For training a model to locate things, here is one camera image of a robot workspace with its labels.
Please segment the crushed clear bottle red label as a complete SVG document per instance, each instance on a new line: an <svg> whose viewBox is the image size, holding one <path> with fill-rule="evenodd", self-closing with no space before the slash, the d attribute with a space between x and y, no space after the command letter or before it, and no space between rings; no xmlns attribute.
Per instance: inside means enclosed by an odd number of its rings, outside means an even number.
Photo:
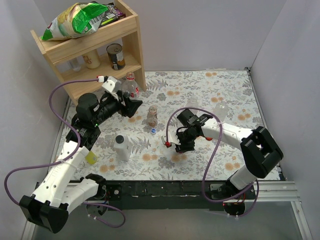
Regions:
<svg viewBox="0 0 320 240"><path fill-rule="evenodd" d="M135 74L133 72L126 73L125 81L122 83L122 95L132 100L139 98L139 87L135 81Z"/></svg>

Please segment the clear plastic bottle red label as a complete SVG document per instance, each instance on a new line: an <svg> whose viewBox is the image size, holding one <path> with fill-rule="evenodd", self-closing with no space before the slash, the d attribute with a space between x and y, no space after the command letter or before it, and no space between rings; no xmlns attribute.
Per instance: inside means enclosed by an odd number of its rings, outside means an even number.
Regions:
<svg viewBox="0 0 320 240"><path fill-rule="evenodd" d="M187 101L186 107L198 108L198 98L195 95L192 95L190 99Z"/></svg>

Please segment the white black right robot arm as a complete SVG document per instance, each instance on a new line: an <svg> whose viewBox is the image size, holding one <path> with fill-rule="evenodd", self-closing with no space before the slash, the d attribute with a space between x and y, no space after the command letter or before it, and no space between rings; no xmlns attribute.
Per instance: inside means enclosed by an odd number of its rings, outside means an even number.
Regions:
<svg viewBox="0 0 320 240"><path fill-rule="evenodd" d="M206 191L205 183L201 191L215 202L237 199L246 192L257 179L264 179L283 159L284 154L268 129L258 126L255 129L241 128L223 123L216 116L205 112L201 116L184 110L177 116L183 130L168 136L166 145L175 144L178 153L194 151L198 137L216 139L241 150L244 166L232 174L225 183L211 192Z"/></svg>

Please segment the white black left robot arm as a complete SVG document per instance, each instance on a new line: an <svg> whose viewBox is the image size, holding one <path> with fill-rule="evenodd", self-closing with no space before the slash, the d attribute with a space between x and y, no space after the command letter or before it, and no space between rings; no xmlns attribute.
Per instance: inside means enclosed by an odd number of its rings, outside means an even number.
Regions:
<svg viewBox="0 0 320 240"><path fill-rule="evenodd" d="M110 194L107 181L90 173L71 190L67 186L97 141L99 125L118 113L131 118L142 105L142 100L131 99L127 93L105 92L100 99L85 93L78 99L71 130L66 136L57 161L31 196L24 195L19 206L27 220L56 234L66 224L69 214L90 198L106 199Z"/></svg>

